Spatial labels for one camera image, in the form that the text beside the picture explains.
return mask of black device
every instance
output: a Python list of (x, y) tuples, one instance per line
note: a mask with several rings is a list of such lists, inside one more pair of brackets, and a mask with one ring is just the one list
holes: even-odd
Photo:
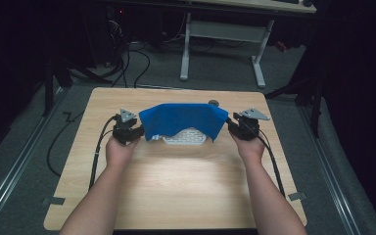
[(127, 142), (132, 142), (145, 134), (143, 125), (132, 128), (137, 122), (135, 117), (135, 114), (120, 109), (120, 115), (117, 115), (116, 125), (113, 128), (113, 136), (120, 144), (126, 145)]
[(228, 130), (241, 140), (252, 140), (258, 137), (259, 119), (269, 120), (267, 116), (254, 108), (242, 111), (240, 114), (234, 113), (233, 117), (238, 123), (235, 123), (229, 117), (226, 121)]

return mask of silver bracket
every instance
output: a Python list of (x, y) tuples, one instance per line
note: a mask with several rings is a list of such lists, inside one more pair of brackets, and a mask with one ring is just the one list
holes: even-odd
[(270, 120), (270, 117), (262, 114), (260, 111), (256, 110), (255, 108), (242, 111), (240, 112), (240, 114), (246, 118)]
[(136, 114), (131, 113), (127, 110), (120, 109), (121, 122), (127, 122), (132, 118), (136, 117)]

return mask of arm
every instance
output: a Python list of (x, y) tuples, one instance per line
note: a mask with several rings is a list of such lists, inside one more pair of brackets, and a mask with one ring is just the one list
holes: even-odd
[(274, 185), (261, 163), (264, 145), (258, 138), (240, 140), (232, 135), (246, 167), (247, 182), (258, 234), (306, 234), (292, 206)]
[(60, 234), (112, 234), (118, 214), (119, 185), (138, 140), (122, 146), (111, 137), (107, 166), (63, 225)]

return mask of table leg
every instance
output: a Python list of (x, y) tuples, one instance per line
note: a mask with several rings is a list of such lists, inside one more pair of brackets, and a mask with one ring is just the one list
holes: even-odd
[(256, 56), (252, 56), (253, 68), (255, 69), (256, 80), (258, 82), (259, 88), (265, 87), (264, 77), (263, 77), (263, 74), (261, 72), (261, 67), (260, 67), (260, 60), (263, 55), (264, 48), (267, 44), (268, 37), (270, 36), (271, 29), (273, 28), (273, 24), (274, 24), (274, 20), (271, 20), (268, 22), (267, 27), (265, 28), (265, 31), (262, 37), (262, 41), (258, 48), (258, 54)]
[(53, 72), (51, 68), (51, 58), (48, 58), (48, 61), (45, 65), (45, 111), (43, 116), (47, 115), (53, 109), (54, 96), (53, 96)]
[(185, 47), (184, 54), (182, 55), (182, 65), (181, 65), (181, 80), (188, 79), (188, 70), (189, 70), (189, 40), (191, 33), (191, 13), (187, 13), (187, 23), (185, 29)]

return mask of person's right hand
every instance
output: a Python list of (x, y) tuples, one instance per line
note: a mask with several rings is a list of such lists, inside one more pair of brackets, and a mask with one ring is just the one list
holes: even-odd
[(231, 137), (237, 144), (239, 155), (244, 164), (258, 162), (261, 164), (261, 157), (264, 152), (264, 144), (258, 139), (241, 140), (230, 132)]

